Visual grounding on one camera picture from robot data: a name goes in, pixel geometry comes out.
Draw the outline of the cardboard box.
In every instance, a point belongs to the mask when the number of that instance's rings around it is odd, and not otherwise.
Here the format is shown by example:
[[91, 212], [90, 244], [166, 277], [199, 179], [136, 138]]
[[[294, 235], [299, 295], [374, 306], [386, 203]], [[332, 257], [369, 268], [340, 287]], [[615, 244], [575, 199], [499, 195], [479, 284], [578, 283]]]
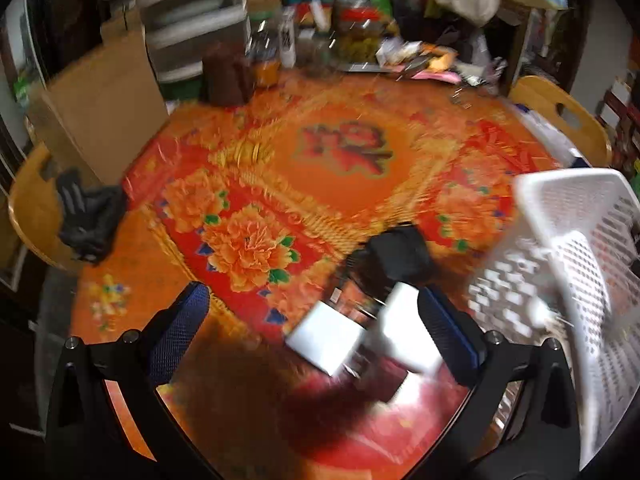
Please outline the cardboard box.
[[29, 95], [36, 138], [85, 184], [117, 184], [167, 120], [140, 30], [107, 41]]

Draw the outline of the wooden chair left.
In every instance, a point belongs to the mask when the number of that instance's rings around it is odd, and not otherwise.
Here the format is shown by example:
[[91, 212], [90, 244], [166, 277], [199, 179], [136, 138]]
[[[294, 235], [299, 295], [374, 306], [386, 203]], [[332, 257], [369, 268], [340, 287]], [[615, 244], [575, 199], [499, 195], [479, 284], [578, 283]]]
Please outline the wooden chair left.
[[17, 171], [9, 192], [9, 218], [26, 247], [52, 268], [76, 274], [79, 266], [72, 250], [58, 237], [63, 213], [55, 178], [43, 170], [52, 160], [43, 142], [38, 143]]

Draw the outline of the wooden chair right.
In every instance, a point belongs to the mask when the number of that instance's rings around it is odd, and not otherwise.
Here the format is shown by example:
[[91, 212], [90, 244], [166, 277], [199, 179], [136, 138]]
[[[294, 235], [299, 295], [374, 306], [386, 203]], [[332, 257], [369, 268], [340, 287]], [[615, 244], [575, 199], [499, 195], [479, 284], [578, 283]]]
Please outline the wooden chair right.
[[539, 76], [521, 77], [510, 90], [509, 99], [547, 119], [592, 166], [611, 165], [612, 145], [605, 128], [585, 107], [550, 80]]

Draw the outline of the orange honey jar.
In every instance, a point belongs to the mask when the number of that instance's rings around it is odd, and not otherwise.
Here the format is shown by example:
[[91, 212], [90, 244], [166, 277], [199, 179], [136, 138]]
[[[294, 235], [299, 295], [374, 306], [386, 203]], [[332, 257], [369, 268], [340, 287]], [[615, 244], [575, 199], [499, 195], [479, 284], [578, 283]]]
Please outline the orange honey jar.
[[281, 63], [278, 58], [258, 60], [253, 64], [255, 84], [258, 88], [272, 88], [280, 79]]

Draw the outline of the wooden chair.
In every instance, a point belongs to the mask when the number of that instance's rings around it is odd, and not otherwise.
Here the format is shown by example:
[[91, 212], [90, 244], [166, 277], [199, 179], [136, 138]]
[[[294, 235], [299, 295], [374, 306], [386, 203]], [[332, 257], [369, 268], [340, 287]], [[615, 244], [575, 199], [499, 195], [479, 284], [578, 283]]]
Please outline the wooden chair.
[[592, 166], [611, 165], [612, 145], [605, 128], [585, 107], [550, 80], [539, 76], [521, 77], [510, 90], [509, 99], [547, 119]]
[[72, 250], [58, 237], [63, 213], [55, 178], [43, 170], [52, 160], [43, 142], [38, 143], [17, 171], [9, 192], [9, 218], [26, 247], [52, 268], [76, 274], [79, 266]]

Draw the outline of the black cloth on chair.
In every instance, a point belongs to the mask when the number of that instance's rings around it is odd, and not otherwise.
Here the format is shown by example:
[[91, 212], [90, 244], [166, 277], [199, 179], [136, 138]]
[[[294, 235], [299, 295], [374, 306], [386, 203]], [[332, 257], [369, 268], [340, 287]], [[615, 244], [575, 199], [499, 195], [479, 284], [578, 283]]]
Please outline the black cloth on chair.
[[110, 255], [128, 196], [121, 185], [83, 188], [77, 168], [59, 174], [56, 194], [62, 206], [58, 238], [82, 262], [98, 264]]

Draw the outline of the white perforated plastic basket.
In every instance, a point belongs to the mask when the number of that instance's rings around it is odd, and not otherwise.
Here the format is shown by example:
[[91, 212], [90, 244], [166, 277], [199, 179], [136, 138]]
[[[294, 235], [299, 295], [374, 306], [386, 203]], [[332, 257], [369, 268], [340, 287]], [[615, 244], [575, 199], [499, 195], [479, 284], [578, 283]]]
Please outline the white perforated plastic basket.
[[466, 305], [516, 344], [562, 344], [587, 466], [639, 390], [639, 202], [612, 169], [523, 174], [513, 195], [518, 218], [470, 279]]

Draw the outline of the white plastic drawer unit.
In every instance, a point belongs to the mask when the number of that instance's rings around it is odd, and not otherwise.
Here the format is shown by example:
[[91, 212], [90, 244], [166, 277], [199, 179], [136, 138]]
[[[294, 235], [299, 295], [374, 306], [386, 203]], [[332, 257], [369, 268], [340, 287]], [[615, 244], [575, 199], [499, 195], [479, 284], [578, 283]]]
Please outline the white plastic drawer unit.
[[156, 80], [173, 84], [202, 73], [208, 47], [250, 41], [246, 0], [136, 0]]

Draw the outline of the dark brown jar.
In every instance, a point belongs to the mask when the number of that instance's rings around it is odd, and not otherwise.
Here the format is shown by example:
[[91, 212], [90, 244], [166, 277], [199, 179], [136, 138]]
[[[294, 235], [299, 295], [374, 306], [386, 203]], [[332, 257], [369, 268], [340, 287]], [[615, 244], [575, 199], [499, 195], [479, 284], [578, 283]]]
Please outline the dark brown jar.
[[209, 104], [234, 107], [250, 102], [255, 81], [244, 44], [214, 42], [205, 51], [202, 63], [204, 92]]

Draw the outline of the red floral tablecloth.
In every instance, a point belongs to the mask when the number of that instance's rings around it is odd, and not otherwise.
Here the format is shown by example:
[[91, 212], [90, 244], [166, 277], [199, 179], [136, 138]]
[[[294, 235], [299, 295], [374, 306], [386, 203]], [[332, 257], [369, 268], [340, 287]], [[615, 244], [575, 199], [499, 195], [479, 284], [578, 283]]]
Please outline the red floral tablecloth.
[[126, 175], [112, 254], [81, 274], [70, 330], [140, 328], [190, 281], [209, 314], [160, 396], [229, 479], [399, 479], [464, 391], [444, 371], [372, 403], [284, 337], [340, 261], [399, 222], [462, 289], [514, 217], [512, 180], [554, 159], [500, 101], [434, 82], [286, 73], [245, 106], [187, 105]]

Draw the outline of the white square charger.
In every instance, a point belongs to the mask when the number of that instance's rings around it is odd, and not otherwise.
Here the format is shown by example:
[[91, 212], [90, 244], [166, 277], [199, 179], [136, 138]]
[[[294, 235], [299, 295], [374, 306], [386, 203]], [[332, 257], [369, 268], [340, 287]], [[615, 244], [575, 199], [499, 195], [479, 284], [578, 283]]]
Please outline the white square charger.
[[397, 283], [378, 311], [376, 351], [411, 373], [433, 375], [442, 356], [419, 315], [419, 289]]

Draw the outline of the white charger plug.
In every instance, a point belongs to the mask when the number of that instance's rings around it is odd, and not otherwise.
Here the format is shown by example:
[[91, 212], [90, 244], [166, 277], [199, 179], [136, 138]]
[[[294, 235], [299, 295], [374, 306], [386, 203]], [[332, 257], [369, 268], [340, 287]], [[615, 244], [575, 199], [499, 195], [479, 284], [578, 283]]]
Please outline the white charger plug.
[[324, 374], [334, 377], [360, 345], [366, 329], [323, 301], [318, 301], [285, 345]]

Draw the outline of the black power adapter with cable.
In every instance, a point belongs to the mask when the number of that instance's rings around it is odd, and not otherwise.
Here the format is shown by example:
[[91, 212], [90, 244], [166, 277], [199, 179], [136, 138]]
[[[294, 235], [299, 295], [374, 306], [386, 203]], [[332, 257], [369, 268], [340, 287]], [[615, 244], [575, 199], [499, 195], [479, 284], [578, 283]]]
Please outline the black power adapter with cable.
[[359, 244], [337, 275], [340, 284], [352, 281], [366, 296], [385, 302], [397, 283], [423, 285], [435, 271], [421, 231], [402, 222]]

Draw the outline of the glass jar red lid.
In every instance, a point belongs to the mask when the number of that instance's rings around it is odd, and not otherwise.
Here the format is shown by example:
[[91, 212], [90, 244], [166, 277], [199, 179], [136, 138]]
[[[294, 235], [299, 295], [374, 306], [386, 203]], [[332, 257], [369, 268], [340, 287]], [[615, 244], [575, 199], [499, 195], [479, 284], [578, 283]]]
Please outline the glass jar red lid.
[[343, 63], [375, 63], [385, 25], [371, 0], [335, 0], [332, 27]]

